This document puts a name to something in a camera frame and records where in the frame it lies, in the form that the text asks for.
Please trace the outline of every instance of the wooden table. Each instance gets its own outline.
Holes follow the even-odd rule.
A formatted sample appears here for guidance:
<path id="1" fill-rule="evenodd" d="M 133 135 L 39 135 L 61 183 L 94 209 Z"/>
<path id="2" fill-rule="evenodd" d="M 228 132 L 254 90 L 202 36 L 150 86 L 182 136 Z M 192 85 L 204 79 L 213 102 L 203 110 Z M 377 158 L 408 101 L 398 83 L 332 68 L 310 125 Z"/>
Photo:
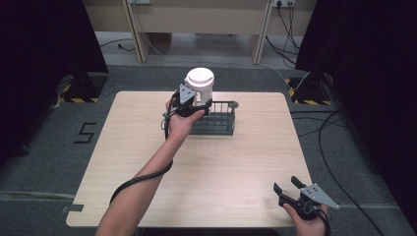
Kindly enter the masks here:
<path id="1" fill-rule="evenodd" d="M 117 94 L 74 199 L 67 223 L 97 226 L 113 192 L 132 178 L 164 142 L 160 123 L 170 91 Z M 235 100 L 233 136 L 189 136 L 139 224 L 141 227 L 287 227 L 277 182 L 298 197 L 292 175 L 311 178 L 283 94 L 214 92 Z"/>

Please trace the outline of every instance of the white cup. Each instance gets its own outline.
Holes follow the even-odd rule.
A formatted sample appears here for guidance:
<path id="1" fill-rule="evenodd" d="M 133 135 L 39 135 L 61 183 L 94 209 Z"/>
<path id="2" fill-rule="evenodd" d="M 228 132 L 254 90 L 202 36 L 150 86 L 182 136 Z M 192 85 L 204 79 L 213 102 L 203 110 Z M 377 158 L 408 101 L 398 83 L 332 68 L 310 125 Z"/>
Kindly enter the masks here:
<path id="1" fill-rule="evenodd" d="M 195 105 L 205 105 L 212 99 L 212 86 L 214 85 L 214 74 L 207 68 L 195 68 L 185 78 L 185 86 L 195 91 Z"/>

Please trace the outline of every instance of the power outlet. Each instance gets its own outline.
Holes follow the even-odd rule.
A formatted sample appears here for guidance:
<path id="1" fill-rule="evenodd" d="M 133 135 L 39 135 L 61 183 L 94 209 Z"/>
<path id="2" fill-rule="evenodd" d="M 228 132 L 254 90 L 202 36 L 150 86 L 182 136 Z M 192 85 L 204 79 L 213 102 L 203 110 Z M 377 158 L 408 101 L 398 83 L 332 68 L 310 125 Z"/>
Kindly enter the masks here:
<path id="1" fill-rule="evenodd" d="M 295 0 L 273 0 L 272 7 L 277 7 L 278 1 L 281 2 L 281 8 L 289 8 L 290 4 L 294 6 Z"/>

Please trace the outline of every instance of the black curtain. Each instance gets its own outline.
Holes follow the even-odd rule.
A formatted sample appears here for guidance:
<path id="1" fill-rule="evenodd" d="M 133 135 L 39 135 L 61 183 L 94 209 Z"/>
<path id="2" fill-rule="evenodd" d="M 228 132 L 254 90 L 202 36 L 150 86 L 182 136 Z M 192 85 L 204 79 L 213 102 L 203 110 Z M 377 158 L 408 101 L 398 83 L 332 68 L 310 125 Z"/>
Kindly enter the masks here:
<path id="1" fill-rule="evenodd" d="M 358 144 L 417 232 L 416 7 L 318 0 L 296 68 L 333 76 Z"/>
<path id="2" fill-rule="evenodd" d="M 83 1 L 0 3 L 0 166 L 25 144 L 67 75 L 108 73 Z"/>

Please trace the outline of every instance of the yellow black warning tape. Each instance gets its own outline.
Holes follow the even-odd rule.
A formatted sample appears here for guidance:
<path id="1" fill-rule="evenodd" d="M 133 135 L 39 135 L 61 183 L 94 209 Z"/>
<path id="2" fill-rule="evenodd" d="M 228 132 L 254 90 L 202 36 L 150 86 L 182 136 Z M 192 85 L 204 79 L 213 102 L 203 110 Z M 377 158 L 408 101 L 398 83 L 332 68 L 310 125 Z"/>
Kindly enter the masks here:
<path id="1" fill-rule="evenodd" d="M 71 95 L 69 95 L 69 90 L 70 90 L 71 84 L 68 84 L 67 86 L 65 86 L 62 94 L 61 94 L 61 98 L 60 98 L 60 102 L 74 102 L 74 103 L 86 103 L 86 102 L 98 102 L 98 97 L 70 97 Z"/>
<path id="2" fill-rule="evenodd" d="M 290 79 L 285 80 L 286 83 L 289 85 Z M 297 90 L 294 90 L 294 88 L 289 88 L 289 96 L 291 97 L 291 101 L 296 104 L 308 104 L 308 105 L 331 105 L 331 102 L 328 100 L 326 96 L 326 92 L 318 91 L 313 97 L 309 97 L 306 99 L 306 97 L 298 97 Z"/>

